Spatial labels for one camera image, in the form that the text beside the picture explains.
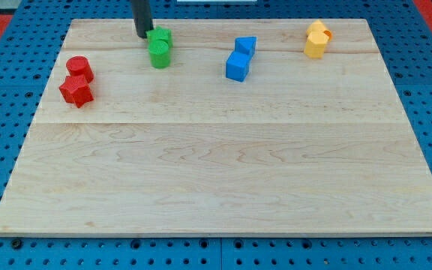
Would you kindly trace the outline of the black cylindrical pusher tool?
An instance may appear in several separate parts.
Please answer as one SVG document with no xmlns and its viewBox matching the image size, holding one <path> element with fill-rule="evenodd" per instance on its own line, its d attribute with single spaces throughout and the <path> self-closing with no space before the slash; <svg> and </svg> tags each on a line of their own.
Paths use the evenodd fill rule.
<svg viewBox="0 0 432 270">
<path fill-rule="evenodd" d="M 147 32 L 154 28 L 150 1 L 130 0 L 130 6 L 137 36 L 147 38 Z"/>
</svg>

